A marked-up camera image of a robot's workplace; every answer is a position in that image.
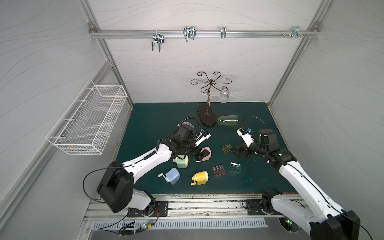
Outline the red clear tray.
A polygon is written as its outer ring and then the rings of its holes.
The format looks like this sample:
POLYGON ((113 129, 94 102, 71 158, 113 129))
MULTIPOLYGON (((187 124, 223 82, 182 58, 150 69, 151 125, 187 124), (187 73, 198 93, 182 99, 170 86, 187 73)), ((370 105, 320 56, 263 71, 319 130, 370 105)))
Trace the red clear tray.
POLYGON ((213 167, 213 172, 214 172, 215 177, 223 176, 226 174, 226 171, 225 171, 225 168, 223 165, 218 165, 218 166, 213 167))

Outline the yellow pencil sharpener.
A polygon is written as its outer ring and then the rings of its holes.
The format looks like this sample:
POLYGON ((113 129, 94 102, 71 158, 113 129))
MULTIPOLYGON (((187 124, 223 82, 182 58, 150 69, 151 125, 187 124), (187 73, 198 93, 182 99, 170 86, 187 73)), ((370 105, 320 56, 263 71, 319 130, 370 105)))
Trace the yellow pencil sharpener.
POLYGON ((191 186, 204 185, 208 182, 208 180, 209 180, 209 174, 207 171, 198 172, 192 176, 193 182, 191 183, 191 186))

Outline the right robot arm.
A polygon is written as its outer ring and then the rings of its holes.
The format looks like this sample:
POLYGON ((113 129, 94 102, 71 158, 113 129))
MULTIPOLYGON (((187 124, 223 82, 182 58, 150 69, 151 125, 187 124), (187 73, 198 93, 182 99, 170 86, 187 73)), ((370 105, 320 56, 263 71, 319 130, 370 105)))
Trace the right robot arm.
POLYGON ((251 129, 243 125, 237 130, 244 144, 232 152, 241 159, 257 155, 274 167, 297 191, 308 207, 300 207, 278 190, 263 193, 259 203, 265 215, 277 212, 285 216, 287 224, 296 224, 312 240, 357 240, 361 220, 354 211, 346 211, 329 197, 305 172, 297 158, 280 148, 277 134, 267 127, 259 130, 255 140, 251 129))

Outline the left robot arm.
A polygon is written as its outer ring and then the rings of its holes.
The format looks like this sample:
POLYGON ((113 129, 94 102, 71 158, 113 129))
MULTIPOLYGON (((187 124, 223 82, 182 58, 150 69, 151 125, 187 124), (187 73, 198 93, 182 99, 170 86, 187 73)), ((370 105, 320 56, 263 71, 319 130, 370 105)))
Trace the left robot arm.
POLYGON ((124 208, 136 209, 144 216, 150 216, 155 208, 155 198, 146 191, 134 188, 136 182, 146 173, 179 155, 192 154, 201 162, 210 158, 211 150, 201 148, 200 144, 210 138, 210 133, 200 126, 184 119, 178 128, 167 137, 158 140, 157 145, 139 157, 119 163, 114 161, 104 168, 104 175, 97 187, 97 193, 113 213, 124 208))

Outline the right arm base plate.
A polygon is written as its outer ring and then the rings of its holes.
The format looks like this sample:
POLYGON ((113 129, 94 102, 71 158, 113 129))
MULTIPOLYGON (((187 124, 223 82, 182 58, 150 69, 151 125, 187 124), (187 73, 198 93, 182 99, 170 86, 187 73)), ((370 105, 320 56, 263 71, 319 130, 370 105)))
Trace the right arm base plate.
POLYGON ((262 198, 260 200, 245 200, 243 201, 244 208, 250 216, 271 216, 280 215, 281 213, 275 211, 272 207, 271 201, 262 198))

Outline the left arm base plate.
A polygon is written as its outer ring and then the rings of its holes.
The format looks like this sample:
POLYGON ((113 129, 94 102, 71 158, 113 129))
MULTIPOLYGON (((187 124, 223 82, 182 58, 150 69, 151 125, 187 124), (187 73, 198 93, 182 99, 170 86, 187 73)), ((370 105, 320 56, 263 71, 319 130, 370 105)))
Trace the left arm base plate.
POLYGON ((139 210, 135 208, 129 208, 128 218, 147 218, 147 217, 167 217, 168 216, 168 201, 151 201, 150 204, 144 209, 139 210))

